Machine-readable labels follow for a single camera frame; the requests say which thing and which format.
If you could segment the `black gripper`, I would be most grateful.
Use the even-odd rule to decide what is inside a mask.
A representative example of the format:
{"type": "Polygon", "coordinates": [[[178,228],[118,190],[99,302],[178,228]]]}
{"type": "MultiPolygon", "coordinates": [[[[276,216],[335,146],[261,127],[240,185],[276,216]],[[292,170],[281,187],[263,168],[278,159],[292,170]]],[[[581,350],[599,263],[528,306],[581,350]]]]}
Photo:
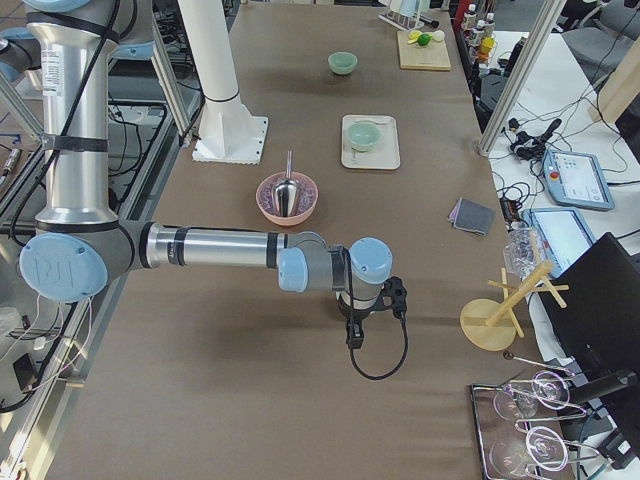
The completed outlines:
{"type": "Polygon", "coordinates": [[[350,316],[346,319],[346,344],[349,349],[360,349],[364,342],[362,320],[350,316]]]}

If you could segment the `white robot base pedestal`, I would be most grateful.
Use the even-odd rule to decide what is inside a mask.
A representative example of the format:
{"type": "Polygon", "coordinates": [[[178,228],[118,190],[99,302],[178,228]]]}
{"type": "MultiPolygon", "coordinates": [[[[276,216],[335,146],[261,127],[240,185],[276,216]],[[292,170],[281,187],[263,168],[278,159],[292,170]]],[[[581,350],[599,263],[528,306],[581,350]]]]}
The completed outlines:
{"type": "Polygon", "coordinates": [[[222,3],[185,0],[179,8],[204,96],[193,159],[259,164],[268,119],[241,100],[222,3]]]}

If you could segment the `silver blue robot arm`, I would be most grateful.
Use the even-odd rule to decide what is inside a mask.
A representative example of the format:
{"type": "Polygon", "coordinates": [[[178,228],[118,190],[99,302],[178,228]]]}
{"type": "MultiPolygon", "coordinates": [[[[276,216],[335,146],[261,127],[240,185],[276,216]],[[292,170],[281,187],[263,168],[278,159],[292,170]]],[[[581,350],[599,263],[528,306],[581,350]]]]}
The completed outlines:
{"type": "Polygon", "coordinates": [[[374,311],[405,314],[387,245],[330,246],[316,233],[256,232],[125,221],[108,202],[108,61],[122,48],[152,51],[147,1],[29,1],[40,46],[45,207],[19,254],[22,278],[45,298],[76,302],[135,269],[162,264],[265,267],[281,289],[329,290],[347,345],[362,345],[374,311]]]}

